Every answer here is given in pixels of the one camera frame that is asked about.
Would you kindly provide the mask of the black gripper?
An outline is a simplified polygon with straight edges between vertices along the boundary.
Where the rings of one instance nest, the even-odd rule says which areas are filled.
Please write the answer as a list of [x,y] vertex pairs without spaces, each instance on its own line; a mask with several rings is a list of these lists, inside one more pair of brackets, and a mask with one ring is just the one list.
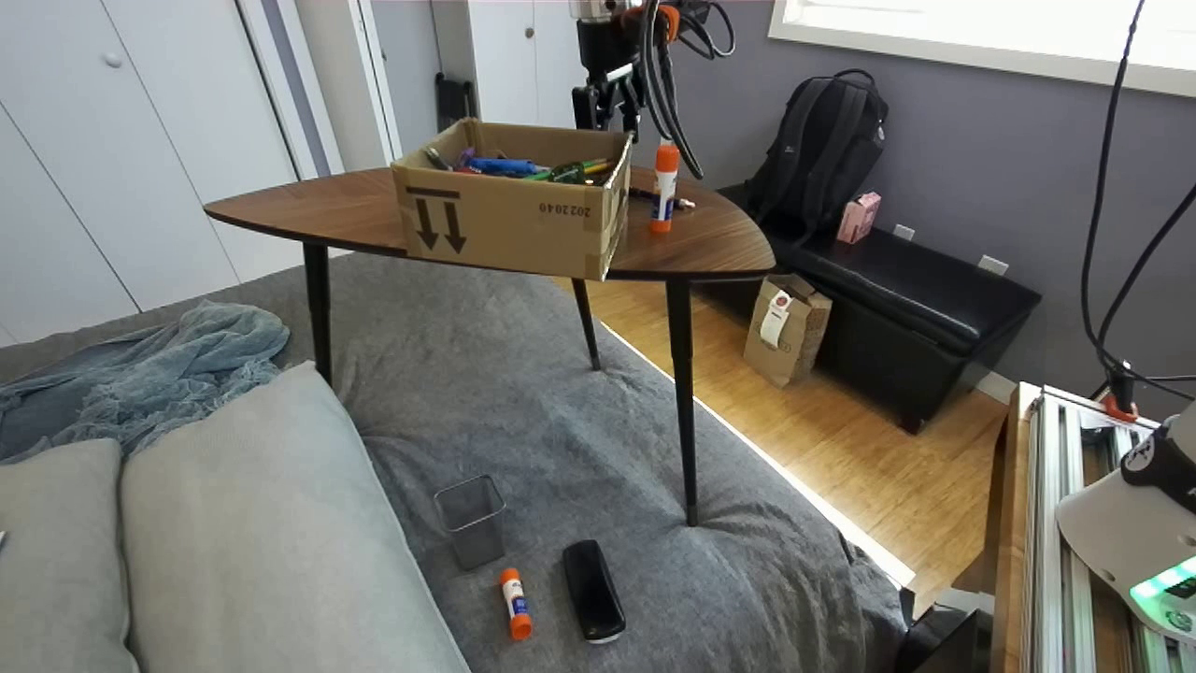
[[573,90],[577,126],[597,130],[602,105],[595,88],[614,84],[614,113],[628,135],[639,130],[639,24],[648,0],[577,0],[578,65],[590,88]]

